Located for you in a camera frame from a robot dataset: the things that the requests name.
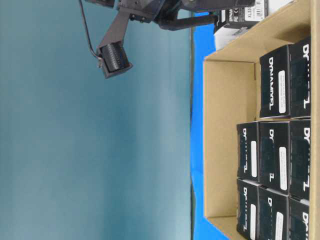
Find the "cardboard box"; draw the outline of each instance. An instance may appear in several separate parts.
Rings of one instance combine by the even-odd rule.
[[[260,122],[260,183],[288,195],[290,189],[290,124]]]
[[[227,237],[237,232],[235,126],[259,120],[259,58],[311,35],[311,188],[309,240],[320,237],[320,1],[295,0],[208,56],[203,80],[204,215]]]
[[[238,124],[236,128],[238,132],[238,177],[259,182],[259,122]]]
[[[309,239],[309,202],[289,199],[289,232],[292,240]]]
[[[290,195],[309,200],[310,196],[310,120],[292,120]]]
[[[259,184],[237,179],[238,207],[237,231],[246,239],[258,240],[259,236]]]
[[[289,240],[289,196],[259,187],[260,240]]]

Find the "black product box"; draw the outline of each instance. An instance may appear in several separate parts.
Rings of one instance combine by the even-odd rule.
[[[259,187],[259,239],[289,239],[289,196]]]
[[[311,115],[311,37],[290,47],[291,117]]]
[[[309,200],[310,195],[310,120],[293,120],[291,131],[290,194]]]
[[[309,239],[309,202],[296,200],[290,197],[290,239],[308,240]]]
[[[255,0],[255,5],[251,7],[221,10],[218,16],[214,32],[221,28],[250,29],[268,16],[268,0]]]
[[[259,123],[238,124],[236,129],[238,134],[238,177],[259,182]]]
[[[249,180],[237,180],[238,206],[236,230],[249,240],[259,236],[259,185]]]
[[[282,46],[260,58],[261,118],[290,116],[290,54],[289,45]]]
[[[260,122],[260,183],[289,194],[290,123]]]

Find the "black wire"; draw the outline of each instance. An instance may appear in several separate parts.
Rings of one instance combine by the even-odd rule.
[[[92,45],[91,45],[91,40],[90,40],[90,35],[89,35],[89,30],[88,30],[88,25],[87,25],[87,21],[86,21],[86,16],[85,16],[85,11],[84,11],[84,6],[82,4],[82,0],[79,0],[79,5],[80,5],[80,9],[81,9],[82,22],[83,22],[83,26],[85,29],[85,35],[86,35],[86,40],[88,42],[88,47],[90,49],[91,54],[95,58],[97,58],[98,60],[101,60],[102,58],[95,53],[95,51],[93,50]]]

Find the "teal wall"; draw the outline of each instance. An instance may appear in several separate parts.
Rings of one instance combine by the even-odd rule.
[[[93,45],[116,12],[85,3]],[[76,0],[0,0],[0,239],[187,240],[189,32],[131,22],[105,80]]]

